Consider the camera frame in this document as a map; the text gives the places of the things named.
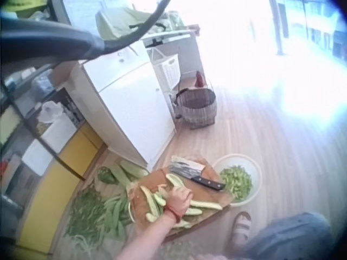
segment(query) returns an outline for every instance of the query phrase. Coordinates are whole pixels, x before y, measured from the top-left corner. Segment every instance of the cutting board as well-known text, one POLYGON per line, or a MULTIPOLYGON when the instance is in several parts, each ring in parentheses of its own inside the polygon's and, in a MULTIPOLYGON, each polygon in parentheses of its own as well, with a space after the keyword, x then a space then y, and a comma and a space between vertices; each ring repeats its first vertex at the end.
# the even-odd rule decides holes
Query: cutting board
MULTIPOLYGON (((205 169, 202 172, 202 176, 204 178, 220 181, 219 175, 213 170, 213 168, 207 163, 207 161, 203 158, 194 159, 197 163, 206 165, 205 169)), ((169 173, 169 168, 163 168, 157 171, 152 172, 148 176, 142 178, 137 182, 137 184, 129 191, 131 194, 131 206, 132 212, 136 223, 136 229, 139 233, 143 232, 151 223, 146 219, 146 213, 150 212, 147 200, 145 195, 143 194, 140 186, 146 186, 152 193, 158 191, 158 185, 167 184, 171 189, 172 185, 166 179, 165 175, 169 173)), ((228 191, 214 191, 210 188, 206 188, 200 184, 197 184, 189 179, 180 177, 185 186, 192 190, 194 196, 194 200, 203 200, 207 202, 216 202, 223 206, 223 211, 229 206, 229 204, 233 201, 233 196, 228 191)), ((202 209, 203 213, 199 216, 184 216, 183 219, 189 221, 193 227, 191 229, 172 229, 170 233, 167 235, 166 240, 169 237, 177 237, 178 235, 186 234, 187 232, 191 232, 195 230, 198 226, 202 224, 202 222, 206 222, 207 219, 211 218, 215 214, 221 214, 222 211, 218 210, 210 210, 210 209, 202 209)))

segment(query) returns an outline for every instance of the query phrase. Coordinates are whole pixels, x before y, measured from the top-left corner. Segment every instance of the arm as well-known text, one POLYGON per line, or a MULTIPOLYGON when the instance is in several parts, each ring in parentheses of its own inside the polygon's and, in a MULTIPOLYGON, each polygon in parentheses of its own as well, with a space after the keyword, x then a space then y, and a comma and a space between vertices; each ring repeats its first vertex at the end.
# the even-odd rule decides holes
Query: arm
POLYGON ((181 218, 190 205, 192 194, 185 188, 173 188, 169 193, 164 214, 150 225, 139 237, 130 243, 117 260, 150 260, 165 236, 176 224, 176 216, 181 218))

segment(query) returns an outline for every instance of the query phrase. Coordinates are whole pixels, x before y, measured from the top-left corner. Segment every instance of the sandal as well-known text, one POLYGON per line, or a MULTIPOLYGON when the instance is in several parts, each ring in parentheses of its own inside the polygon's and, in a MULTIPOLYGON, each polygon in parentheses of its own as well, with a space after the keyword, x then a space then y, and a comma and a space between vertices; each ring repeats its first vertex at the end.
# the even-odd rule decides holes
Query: sandal
POLYGON ((236 215, 231 238, 231 248, 233 251, 240 250, 247 243, 251 223, 252 219, 246 211, 242 211, 236 215))

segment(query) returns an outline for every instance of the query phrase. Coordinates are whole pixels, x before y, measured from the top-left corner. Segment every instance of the white cabinet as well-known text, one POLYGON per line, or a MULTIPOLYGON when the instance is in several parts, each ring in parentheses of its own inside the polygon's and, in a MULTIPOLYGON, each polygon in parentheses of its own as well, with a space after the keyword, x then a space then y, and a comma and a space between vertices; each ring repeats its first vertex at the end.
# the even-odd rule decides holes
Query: white cabinet
POLYGON ((152 170, 174 136, 175 125, 147 52, 139 44, 135 44, 138 56, 131 56, 132 62, 124 59, 127 66, 120 70, 117 53, 103 62, 98 58, 77 63, 66 89, 112 152, 152 170))

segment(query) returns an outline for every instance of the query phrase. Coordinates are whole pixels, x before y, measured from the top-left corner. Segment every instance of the white bowl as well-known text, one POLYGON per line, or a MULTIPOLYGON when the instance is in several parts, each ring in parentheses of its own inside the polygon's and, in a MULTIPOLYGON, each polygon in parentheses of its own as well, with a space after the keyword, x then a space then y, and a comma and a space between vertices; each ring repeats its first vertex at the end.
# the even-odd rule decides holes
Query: white bowl
POLYGON ((262 173, 259 165, 250 157, 243 154, 234 153, 226 155, 212 164, 212 167, 216 171, 216 173, 220 174, 225 168, 237 165, 245 168, 245 171, 250 175, 252 179, 253 187, 245 200, 237 203, 230 203, 232 207, 239 207, 249 203, 252 199, 255 198, 262 186, 262 173))

